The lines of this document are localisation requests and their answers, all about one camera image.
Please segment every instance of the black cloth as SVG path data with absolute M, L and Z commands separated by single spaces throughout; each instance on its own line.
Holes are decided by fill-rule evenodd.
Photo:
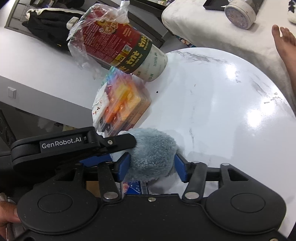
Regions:
M 51 46 L 61 50 L 68 49 L 67 22 L 72 17 L 81 18 L 82 14 L 64 12 L 62 10 L 43 10 L 40 15 L 35 11 L 30 12 L 28 21 L 22 23 L 36 37 L 42 39 Z
M 84 4 L 84 0 L 72 0 L 69 1 L 68 3 L 66 3 L 65 5 L 67 6 L 67 8 L 80 8 L 82 7 Z
M 0 0 L 0 8 L 2 8 L 7 2 L 8 0 Z

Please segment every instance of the blue gripper pad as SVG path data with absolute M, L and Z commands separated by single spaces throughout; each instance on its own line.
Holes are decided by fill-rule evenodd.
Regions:
M 128 152 L 125 152 L 115 163 L 114 172 L 117 176 L 117 181 L 122 182 L 131 163 L 131 155 Z
M 112 161 L 111 156 L 109 154 L 103 156 L 92 156 L 81 160 L 80 163 L 83 163 L 85 167 L 93 167 L 104 161 Z
M 181 181 L 188 182 L 188 174 L 186 172 L 186 165 L 185 165 L 186 163 L 178 156 L 178 154 L 175 154 L 174 163 L 175 163 L 175 169 Z

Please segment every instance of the skin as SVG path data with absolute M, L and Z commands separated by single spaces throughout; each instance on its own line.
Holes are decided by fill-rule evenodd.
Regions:
M 20 223 L 17 206 L 11 202 L 0 201 L 0 235 L 6 239 L 6 224 Z
M 296 94 L 296 38 L 288 28 L 279 28 L 277 25 L 272 26 L 271 32 L 279 56 L 282 58 L 290 76 L 293 92 Z

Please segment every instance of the blue plush toy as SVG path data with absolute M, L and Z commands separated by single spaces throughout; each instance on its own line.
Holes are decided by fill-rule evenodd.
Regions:
M 130 129 L 125 133 L 132 134 L 137 141 L 133 149 L 126 150 L 131 155 L 126 180 L 147 182 L 169 174 L 177 151 L 177 144 L 171 136 L 152 128 Z M 113 153 L 113 160 L 118 160 L 126 151 Z

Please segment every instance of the round table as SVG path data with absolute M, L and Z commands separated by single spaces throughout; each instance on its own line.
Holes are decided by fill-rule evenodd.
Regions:
M 249 62 L 209 48 L 170 52 L 163 73 L 147 83 L 152 104 L 137 126 L 171 135 L 187 161 L 230 163 L 279 193 L 287 205 L 279 231 L 296 221 L 296 118 L 275 84 Z M 150 184 L 182 194 L 176 173 Z M 217 188 L 207 185 L 205 195 Z

